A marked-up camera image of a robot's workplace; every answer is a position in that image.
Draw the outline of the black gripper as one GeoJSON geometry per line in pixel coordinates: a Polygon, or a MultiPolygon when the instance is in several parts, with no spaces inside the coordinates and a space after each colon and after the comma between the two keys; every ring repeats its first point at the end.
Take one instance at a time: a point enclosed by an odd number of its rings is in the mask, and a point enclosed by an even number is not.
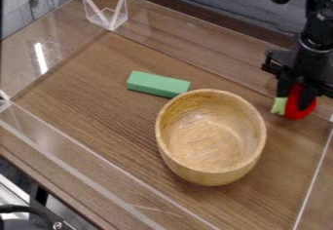
{"type": "Polygon", "coordinates": [[[333,50],[314,52],[301,42],[292,50],[269,50],[265,53],[262,71],[276,76],[277,96],[288,97],[294,84],[302,84],[298,108],[316,108],[316,98],[333,98],[333,50]]]}

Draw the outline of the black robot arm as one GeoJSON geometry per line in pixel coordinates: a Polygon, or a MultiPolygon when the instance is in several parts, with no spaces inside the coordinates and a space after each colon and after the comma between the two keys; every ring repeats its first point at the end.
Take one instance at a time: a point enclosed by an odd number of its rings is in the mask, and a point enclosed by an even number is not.
{"type": "MultiPolygon", "coordinates": [[[[282,5],[290,0],[270,1],[282,5]]],[[[268,51],[262,70],[278,80],[276,113],[306,113],[318,96],[333,98],[333,0],[306,0],[306,23],[296,48],[268,51]]]]}

